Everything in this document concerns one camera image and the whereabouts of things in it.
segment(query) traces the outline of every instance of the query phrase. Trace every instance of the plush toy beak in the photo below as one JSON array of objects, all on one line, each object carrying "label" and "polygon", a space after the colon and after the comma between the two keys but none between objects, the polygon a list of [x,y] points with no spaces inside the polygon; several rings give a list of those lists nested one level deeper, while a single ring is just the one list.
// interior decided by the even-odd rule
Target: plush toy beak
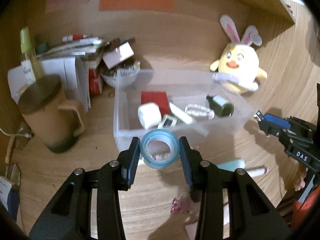
[{"label": "plush toy beak", "polygon": [[229,68],[238,68],[239,67],[239,65],[234,60],[231,60],[230,62],[227,62],[226,65]]}]

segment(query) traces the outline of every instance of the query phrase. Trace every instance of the green glass bottle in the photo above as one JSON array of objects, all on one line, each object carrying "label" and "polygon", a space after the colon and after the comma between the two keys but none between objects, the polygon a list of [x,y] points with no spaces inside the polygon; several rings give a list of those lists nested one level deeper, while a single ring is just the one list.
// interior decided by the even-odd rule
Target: green glass bottle
[{"label": "green glass bottle", "polygon": [[209,101],[209,107],[214,113],[219,117],[232,116],[235,108],[233,104],[229,101],[225,100],[223,97],[219,95],[215,96],[207,96],[207,100]]}]

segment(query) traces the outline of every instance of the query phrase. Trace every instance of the red card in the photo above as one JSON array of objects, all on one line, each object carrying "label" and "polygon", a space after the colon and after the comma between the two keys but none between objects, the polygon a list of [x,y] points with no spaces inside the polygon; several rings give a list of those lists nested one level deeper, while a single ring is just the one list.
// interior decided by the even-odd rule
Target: red card
[{"label": "red card", "polygon": [[159,106],[161,116],[165,114],[170,115],[167,93],[164,91],[142,91],[141,92],[141,104],[154,102]]}]

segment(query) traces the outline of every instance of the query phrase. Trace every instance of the screw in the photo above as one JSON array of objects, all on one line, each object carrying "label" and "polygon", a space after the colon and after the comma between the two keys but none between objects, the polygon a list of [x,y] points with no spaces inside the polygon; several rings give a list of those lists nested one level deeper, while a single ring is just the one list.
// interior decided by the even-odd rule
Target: screw
[{"label": "screw", "polygon": [[242,169],[242,168],[238,168],[238,169],[237,169],[237,173],[238,173],[239,175],[244,175],[244,174],[245,174],[245,170]]},{"label": "screw", "polygon": [[204,161],[201,161],[201,162],[200,162],[200,165],[201,165],[202,167],[208,167],[208,166],[210,165],[210,163],[209,163],[208,161],[204,160]]},{"label": "screw", "polygon": [[83,172],[83,169],[81,169],[81,168],[76,168],[73,172],[74,172],[76,175],[80,175],[80,174]]},{"label": "screw", "polygon": [[117,160],[110,162],[110,166],[111,166],[111,167],[116,167],[116,166],[118,166],[118,165],[119,165],[119,162],[118,162]]}]

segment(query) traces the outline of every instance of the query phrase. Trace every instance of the red box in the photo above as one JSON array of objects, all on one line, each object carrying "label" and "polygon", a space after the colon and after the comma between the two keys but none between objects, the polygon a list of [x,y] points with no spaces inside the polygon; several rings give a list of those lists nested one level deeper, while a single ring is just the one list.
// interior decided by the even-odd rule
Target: red box
[{"label": "red box", "polygon": [[98,75],[94,78],[89,78],[89,95],[100,95],[102,93],[103,78]]},{"label": "red box", "polygon": [[165,114],[170,115],[167,93],[165,91],[142,91],[141,92],[141,104],[154,102],[159,106],[161,116]]},{"label": "red box", "polygon": [[89,79],[95,78],[98,75],[99,75],[99,71],[97,68],[96,69],[91,69],[91,68],[89,69]]}]

